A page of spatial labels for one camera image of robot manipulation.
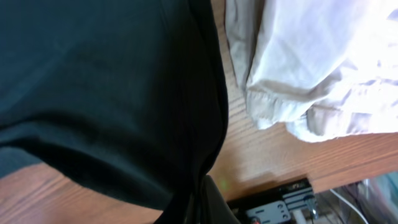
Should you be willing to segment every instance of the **dark cloth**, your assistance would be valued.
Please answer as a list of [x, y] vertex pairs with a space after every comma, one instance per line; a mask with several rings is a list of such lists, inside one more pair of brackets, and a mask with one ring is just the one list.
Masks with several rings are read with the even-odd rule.
[[1, 175], [37, 157], [125, 202], [183, 207], [227, 125], [209, 0], [0, 1]]

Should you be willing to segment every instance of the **dark green garment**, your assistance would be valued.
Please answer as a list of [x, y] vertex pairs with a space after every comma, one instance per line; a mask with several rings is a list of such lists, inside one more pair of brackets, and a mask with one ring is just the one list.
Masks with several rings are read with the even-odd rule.
[[209, 0], [0, 1], [0, 175], [33, 155], [102, 194], [186, 207], [227, 124]]

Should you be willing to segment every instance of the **wooden surface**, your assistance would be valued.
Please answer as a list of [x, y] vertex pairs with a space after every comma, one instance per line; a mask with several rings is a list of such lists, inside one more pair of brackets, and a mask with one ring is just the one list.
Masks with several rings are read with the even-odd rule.
[[[229, 95], [229, 129], [210, 174], [226, 200], [308, 177], [320, 192], [398, 170], [398, 135], [372, 134], [309, 144], [283, 124], [256, 130], [235, 86], [224, 31], [224, 0], [213, 0]], [[153, 223], [160, 211], [83, 189], [45, 164], [0, 180], [0, 223]]]

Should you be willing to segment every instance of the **white cloth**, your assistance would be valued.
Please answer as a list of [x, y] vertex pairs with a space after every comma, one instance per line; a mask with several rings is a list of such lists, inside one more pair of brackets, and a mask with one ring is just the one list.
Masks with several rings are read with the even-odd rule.
[[308, 142], [398, 131], [397, 0], [227, 0], [238, 87], [259, 129]]

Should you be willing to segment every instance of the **black fabric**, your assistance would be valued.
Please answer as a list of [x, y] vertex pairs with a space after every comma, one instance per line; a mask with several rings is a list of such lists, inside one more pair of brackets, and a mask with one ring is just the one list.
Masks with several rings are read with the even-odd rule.
[[102, 194], [183, 209], [227, 125], [209, 0], [0, 1], [0, 162], [23, 150]]

